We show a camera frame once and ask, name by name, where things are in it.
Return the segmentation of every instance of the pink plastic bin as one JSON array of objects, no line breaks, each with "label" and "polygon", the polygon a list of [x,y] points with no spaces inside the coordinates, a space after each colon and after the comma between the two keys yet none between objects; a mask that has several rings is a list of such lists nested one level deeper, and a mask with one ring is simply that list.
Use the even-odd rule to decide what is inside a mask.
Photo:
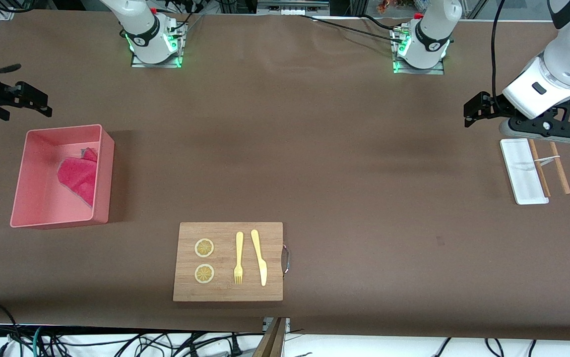
[{"label": "pink plastic bin", "polygon": [[[58,166],[82,149],[97,152],[93,207],[58,181]],[[115,142],[99,124],[27,132],[10,226],[51,229],[108,222]]]}]

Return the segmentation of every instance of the wooden chopstick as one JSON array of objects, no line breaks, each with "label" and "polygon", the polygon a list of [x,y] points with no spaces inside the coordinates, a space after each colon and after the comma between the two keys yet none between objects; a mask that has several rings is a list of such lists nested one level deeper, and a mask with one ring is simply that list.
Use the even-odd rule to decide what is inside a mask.
[{"label": "wooden chopstick", "polygon": [[[556,143],[553,141],[550,141],[550,147],[552,149],[552,155],[558,156],[559,151],[556,149]],[[565,194],[570,194],[569,183],[567,182],[567,176],[565,176],[565,170],[562,167],[561,158],[554,158],[554,161],[556,162],[556,170],[559,172],[559,180],[561,181],[561,186],[563,187],[563,192]]]},{"label": "wooden chopstick", "polygon": [[543,167],[541,166],[541,161],[537,161],[538,160],[538,152],[536,151],[536,144],[534,144],[534,140],[532,140],[532,139],[528,139],[527,142],[529,142],[529,149],[532,151],[532,159],[534,159],[534,166],[536,167],[536,172],[538,172],[538,178],[541,179],[541,186],[543,187],[543,193],[545,194],[545,197],[552,197],[552,195],[550,195],[550,187],[547,186],[547,180],[545,179],[545,173],[543,172]]}]

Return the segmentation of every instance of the yellow plastic knife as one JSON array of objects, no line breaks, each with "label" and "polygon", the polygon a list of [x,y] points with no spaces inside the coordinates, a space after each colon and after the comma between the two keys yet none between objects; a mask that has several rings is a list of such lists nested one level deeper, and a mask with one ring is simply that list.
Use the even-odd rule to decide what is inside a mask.
[{"label": "yellow plastic knife", "polygon": [[260,238],[258,237],[258,231],[253,229],[251,234],[253,248],[256,249],[256,257],[258,258],[258,268],[260,269],[260,284],[264,287],[267,283],[267,262],[264,261],[260,255]]}]

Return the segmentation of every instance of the white tray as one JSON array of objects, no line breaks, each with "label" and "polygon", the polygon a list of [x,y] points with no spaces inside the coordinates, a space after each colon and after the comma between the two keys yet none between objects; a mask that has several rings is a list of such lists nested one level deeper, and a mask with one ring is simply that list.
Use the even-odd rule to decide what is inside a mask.
[{"label": "white tray", "polygon": [[517,205],[549,203],[550,199],[543,194],[527,139],[503,139],[501,152]]}]

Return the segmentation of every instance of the metal handle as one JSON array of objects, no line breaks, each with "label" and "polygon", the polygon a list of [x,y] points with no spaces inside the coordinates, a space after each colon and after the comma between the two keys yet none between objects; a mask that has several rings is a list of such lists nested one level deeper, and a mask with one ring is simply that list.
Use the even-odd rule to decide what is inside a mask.
[{"label": "metal handle", "polygon": [[287,274],[287,272],[289,271],[289,249],[287,249],[287,246],[285,244],[283,244],[283,249],[285,249],[285,251],[287,252],[287,267],[285,267],[285,271],[283,271],[283,279],[284,279],[285,274]]}]

